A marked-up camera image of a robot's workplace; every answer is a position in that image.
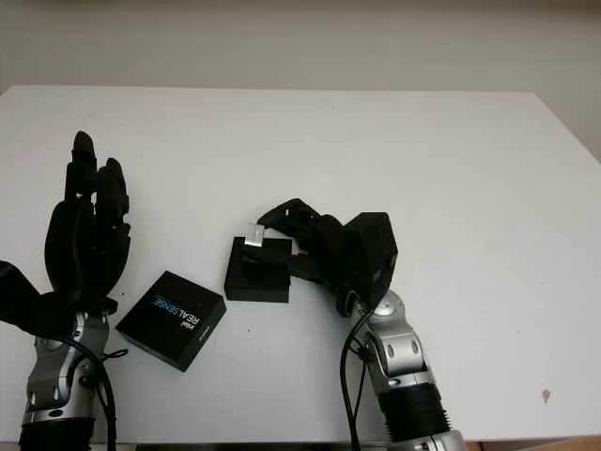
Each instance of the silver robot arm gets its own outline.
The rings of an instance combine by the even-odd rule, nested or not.
[[[361,315],[359,307],[354,316]],[[367,350],[367,368],[386,417],[395,451],[465,451],[451,429],[420,339],[405,318],[401,298],[389,290],[357,335]]]
[[[109,335],[105,314],[77,313],[72,341],[101,358]],[[57,446],[85,451],[94,429],[100,374],[77,349],[36,337],[36,364],[27,380],[27,405],[20,445],[23,451]]]

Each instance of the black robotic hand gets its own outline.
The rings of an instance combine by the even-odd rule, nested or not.
[[[398,253],[388,214],[364,212],[342,225],[300,199],[291,199],[257,223],[294,238],[306,254],[282,256],[245,246],[245,256],[267,265],[286,266],[291,275],[324,285],[335,296],[342,316],[350,316],[357,301],[375,308],[388,291]]]
[[[97,170],[86,133],[77,133],[71,154],[65,198],[54,208],[44,251],[54,290],[40,295],[16,267],[0,261],[0,320],[39,338],[27,382],[23,450],[87,450],[96,393],[108,447],[116,449],[115,400],[101,360],[106,317],[117,307],[107,295],[130,248],[130,226],[123,222],[129,198],[116,160]]]

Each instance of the robotic hand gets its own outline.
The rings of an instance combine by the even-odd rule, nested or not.
[[[78,132],[65,199],[54,208],[46,236],[54,291],[39,295],[16,267],[0,261],[0,319],[36,336],[20,439],[24,451],[87,450],[96,394],[107,417],[108,447],[116,449],[115,400],[102,360],[118,356],[103,354],[107,316],[116,311],[107,295],[128,257],[130,226],[123,216],[129,207],[119,163],[110,158],[97,171],[92,140]]]
[[[279,255],[261,247],[265,228],[296,239],[306,254]],[[342,225],[292,199],[263,215],[245,239],[244,255],[266,267],[285,267],[291,275],[324,285],[343,317],[355,326],[343,346],[341,385],[351,442],[359,450],[357,412],[347,389],[348,352],[367,365],[394,450],[464,451],[461,433],[451,430],[439,390],[419,338],[407,323],[405,306],[389,290],[397,248],[386,213],[361,213]],[[351,348],[358,343],[359,349]]]

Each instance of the realsense box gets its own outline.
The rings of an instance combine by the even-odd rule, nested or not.
[[[222,296],[164,272],[116,329],[134,345],[185,371],[224,313]]]

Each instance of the black cylindrical segment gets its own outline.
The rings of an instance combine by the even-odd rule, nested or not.
[[[378,397],[393,443],[440,434],[451,429],[433,383],[396,388]]]
[[[92,418],[44,421],[23,425],[19,445],[21,451],[56,449],[87,451],[94,431]]]

